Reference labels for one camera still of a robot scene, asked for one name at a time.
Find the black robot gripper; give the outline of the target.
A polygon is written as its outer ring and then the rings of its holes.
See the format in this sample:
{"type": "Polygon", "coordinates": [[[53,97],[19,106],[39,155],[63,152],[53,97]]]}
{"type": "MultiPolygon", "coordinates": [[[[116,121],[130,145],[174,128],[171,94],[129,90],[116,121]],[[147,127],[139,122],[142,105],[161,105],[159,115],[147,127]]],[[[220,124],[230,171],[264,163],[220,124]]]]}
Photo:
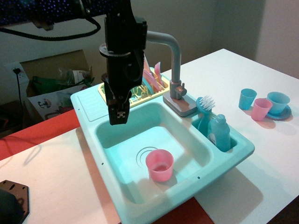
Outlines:
{"type": "Polygon", "coordinates": [[[106,2],[107,77],[103,79],[110,125],[126,124],[129,116],[130,90],[142,81],[147,22],[138,21],[129,0],[106,2]]]}

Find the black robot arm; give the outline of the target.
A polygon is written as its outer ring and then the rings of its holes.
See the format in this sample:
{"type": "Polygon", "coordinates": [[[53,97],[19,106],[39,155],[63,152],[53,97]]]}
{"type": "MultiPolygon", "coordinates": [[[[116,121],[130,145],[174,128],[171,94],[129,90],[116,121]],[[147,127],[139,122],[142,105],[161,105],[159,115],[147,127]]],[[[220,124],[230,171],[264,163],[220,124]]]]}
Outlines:
{"type": "Polygon", "coordinates": [[[0,30],[29,39],[41,36],[10,30],[14,24],[33,23],[52,30],[54,24],[85,19],[101,26],[95,17],[104,15],[105,43],[100,53],[107,60],[103,74],[111,125],[125,124],[129,116],[131,90],[141,85],[148,26],[135,17],[129,0],[3,0],[0,3],[0,30]]]}

